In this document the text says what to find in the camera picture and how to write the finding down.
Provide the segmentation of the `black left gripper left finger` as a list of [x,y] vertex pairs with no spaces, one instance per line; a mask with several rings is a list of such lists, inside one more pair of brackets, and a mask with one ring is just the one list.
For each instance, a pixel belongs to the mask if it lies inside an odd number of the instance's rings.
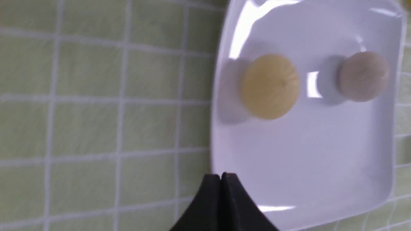
[[172,231],[217,231],[220,177],[206,174],[194,199],[171,228]]

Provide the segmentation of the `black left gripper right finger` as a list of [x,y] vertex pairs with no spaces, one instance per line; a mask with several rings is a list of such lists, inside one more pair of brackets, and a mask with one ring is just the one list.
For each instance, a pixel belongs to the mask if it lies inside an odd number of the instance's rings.
[[277,231],[234,173],[223,173],[220,199],[221,231]]

